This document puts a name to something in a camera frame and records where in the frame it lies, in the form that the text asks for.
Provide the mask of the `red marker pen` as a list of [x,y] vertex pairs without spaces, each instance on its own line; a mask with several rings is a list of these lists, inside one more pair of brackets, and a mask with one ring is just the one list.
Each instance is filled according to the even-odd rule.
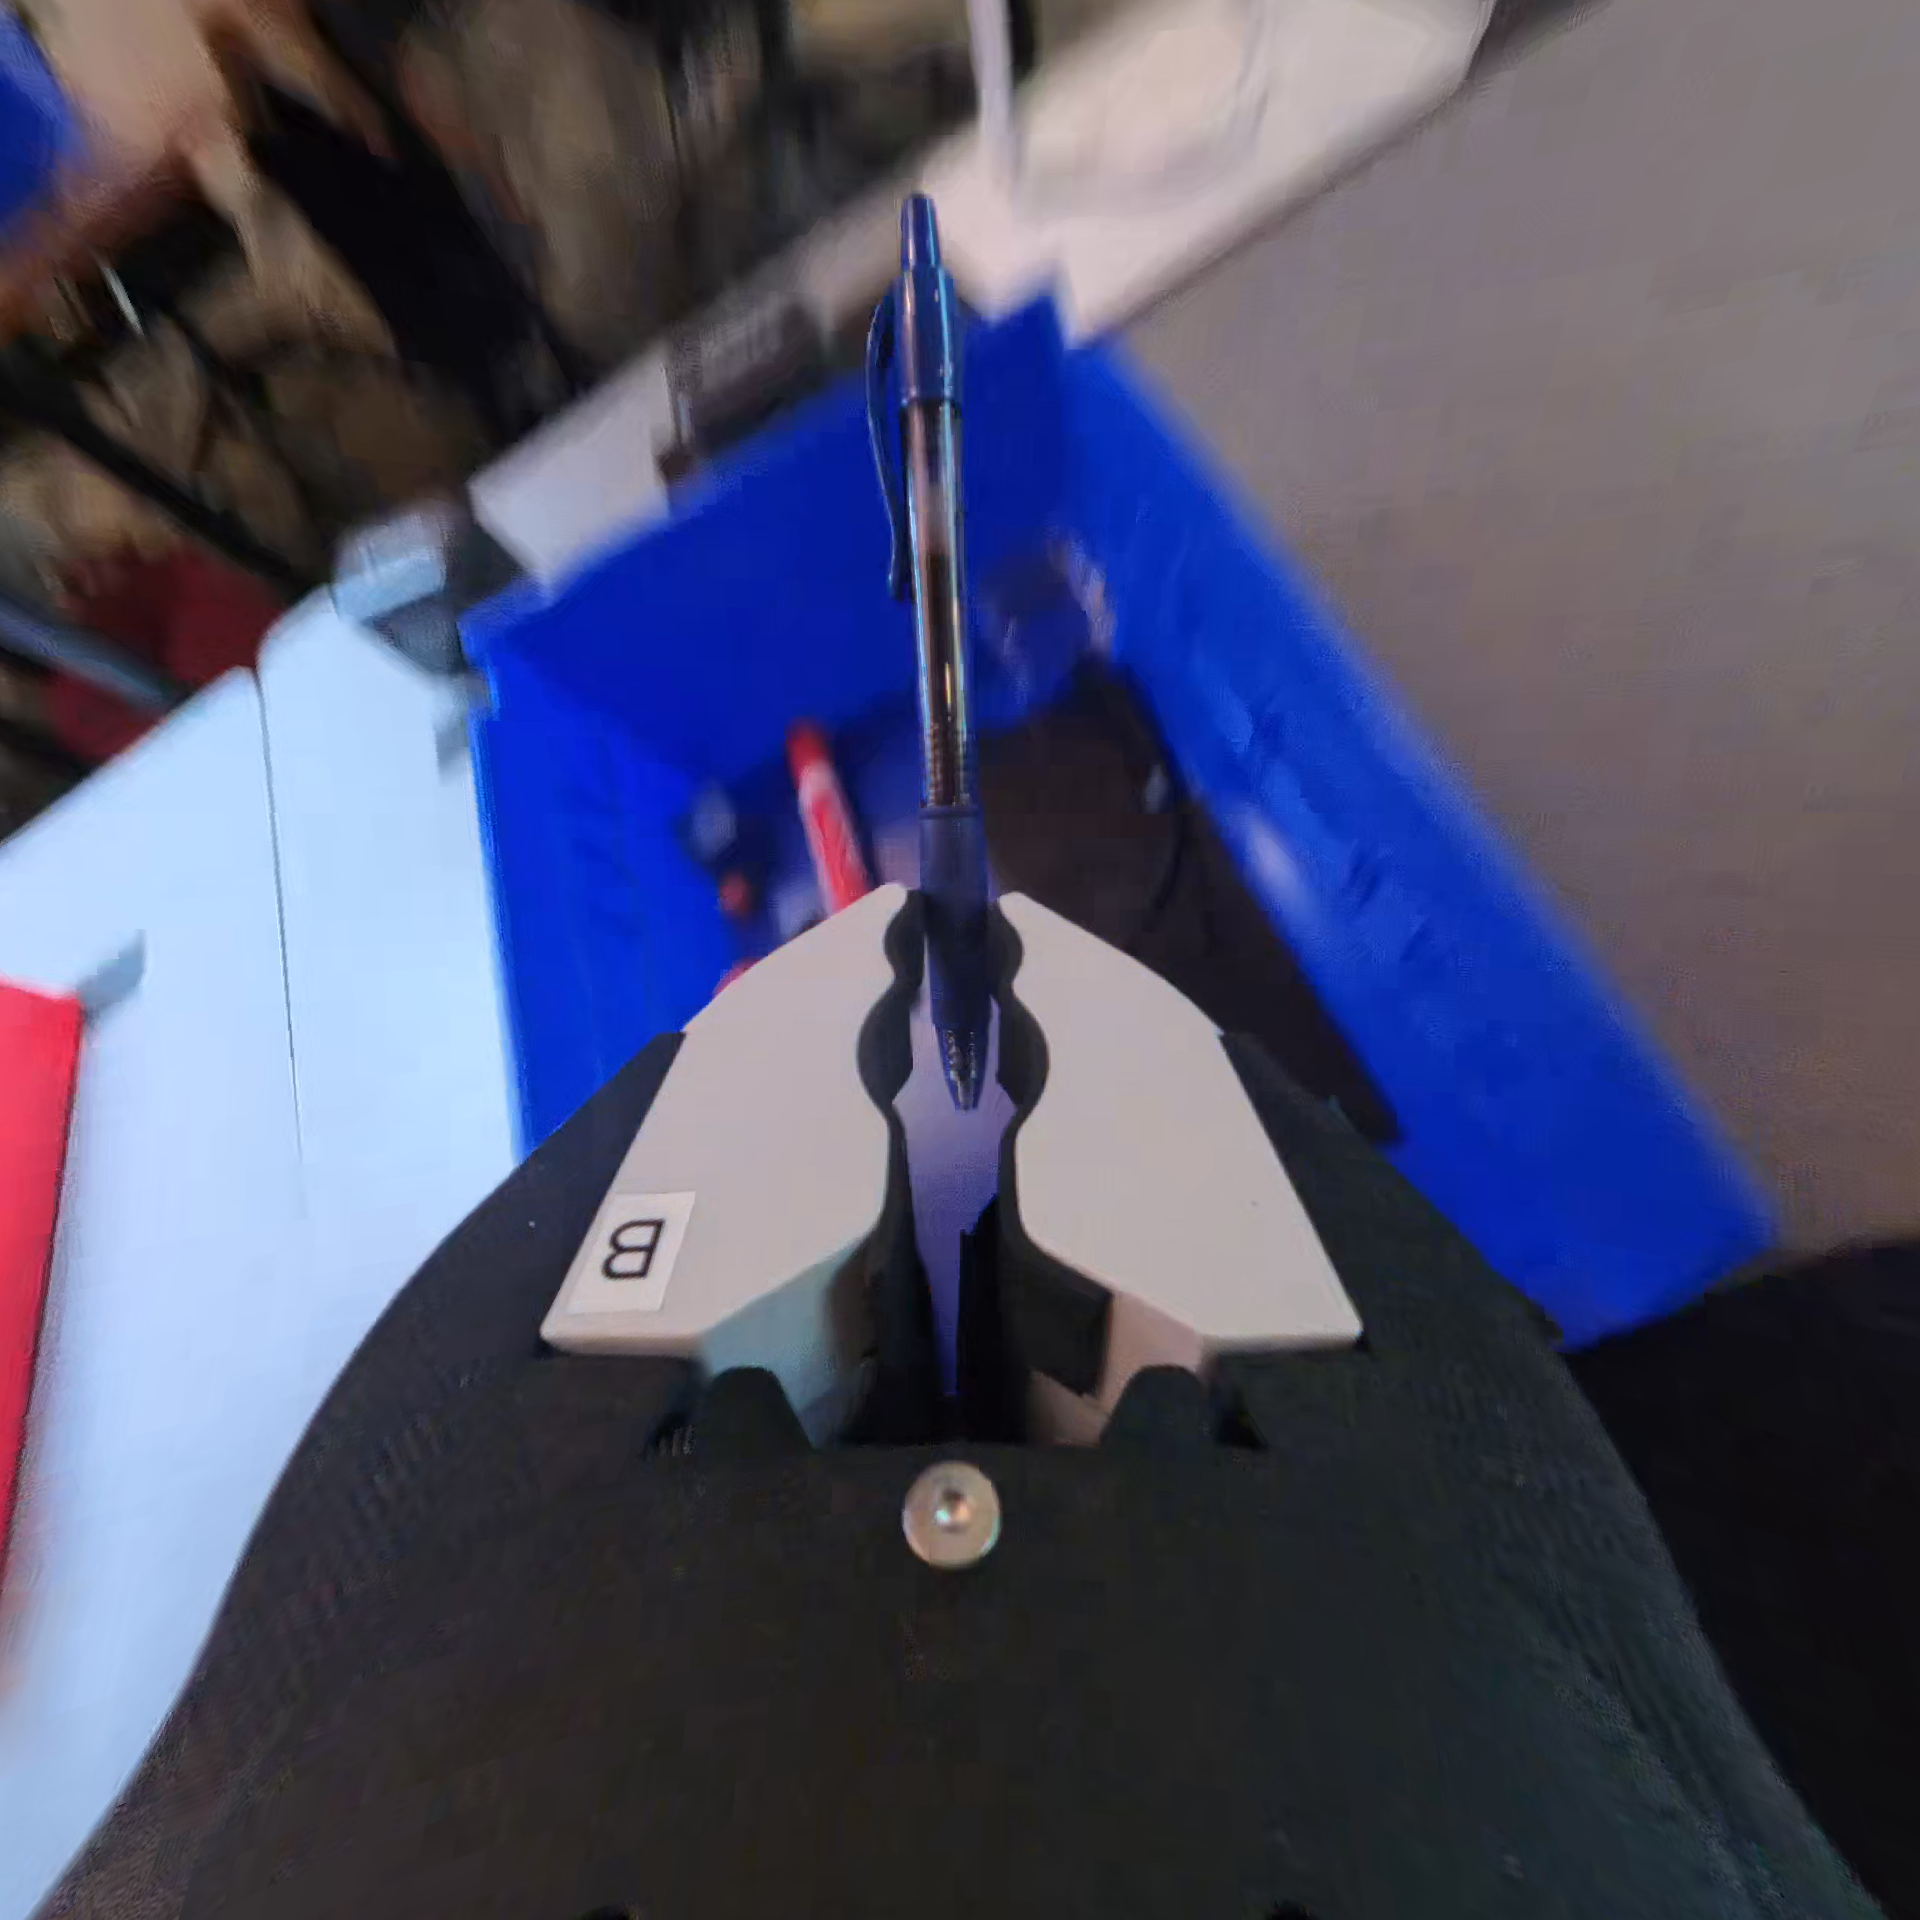
[[827,733],[819,725],[794,722],[784,739],[784,754],[823,915],[837,917],[875,885],[858,817],[837,772]]

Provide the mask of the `white table black grommet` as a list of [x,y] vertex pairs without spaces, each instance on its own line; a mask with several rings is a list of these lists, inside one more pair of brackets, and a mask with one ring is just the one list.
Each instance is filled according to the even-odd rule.
[[467,685],[319,593],[5,844],[84,1047],[21,1679],[147,1715],[341,1348],[513,1161]]

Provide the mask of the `red plastic bin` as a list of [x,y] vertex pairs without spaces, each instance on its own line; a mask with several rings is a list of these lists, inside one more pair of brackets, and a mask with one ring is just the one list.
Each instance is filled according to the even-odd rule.
[[84,1015],[68,995],[3,983],[3,1543],[28,1445]]

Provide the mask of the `blue ballpoint pen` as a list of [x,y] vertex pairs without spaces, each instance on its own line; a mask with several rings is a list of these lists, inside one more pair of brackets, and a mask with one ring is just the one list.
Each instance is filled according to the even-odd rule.
[[871,313],[864,398],[888,589],[915,631],[928,1015],[952,1105],[972,1114],[992,1036],[991,862],[976,790],[959,301],[924,191],[900,203],[896,276]]

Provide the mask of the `blue bin white tag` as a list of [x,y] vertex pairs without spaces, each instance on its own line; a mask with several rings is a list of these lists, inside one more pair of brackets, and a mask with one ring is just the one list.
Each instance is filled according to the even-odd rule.
[[[1522,863],[1130,358],[1050,301],[968,339],[979,709],[1010,730],[1113,668],[1400,1124],[1389,1158],[1576,1346],[1760,1258],[1751,1178]],[[465,618],[513,1127],[528,1151],[749,934],[683,844],[724,788],[812,881],[784,761],[833,743],[881,866],[920,875],[907,610],[859,377],[658,521]]]

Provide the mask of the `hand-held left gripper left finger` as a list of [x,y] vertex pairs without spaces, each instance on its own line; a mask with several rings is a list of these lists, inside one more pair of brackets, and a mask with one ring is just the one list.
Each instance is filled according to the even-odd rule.
[[933,1434],[941,1374],[899,1098],[921,897],[882,885],[716,995],[543,1321],[549,1348],[770,1374],[817,1443]]

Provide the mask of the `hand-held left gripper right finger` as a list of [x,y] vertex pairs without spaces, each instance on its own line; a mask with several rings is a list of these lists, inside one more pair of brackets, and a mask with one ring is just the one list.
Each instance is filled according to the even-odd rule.
[[992,918],[1000,1313],[1025,1425],[1093,1445],[1141,1374],[1346,1353],[1360,1313],[1229,1039],[1031,897]]

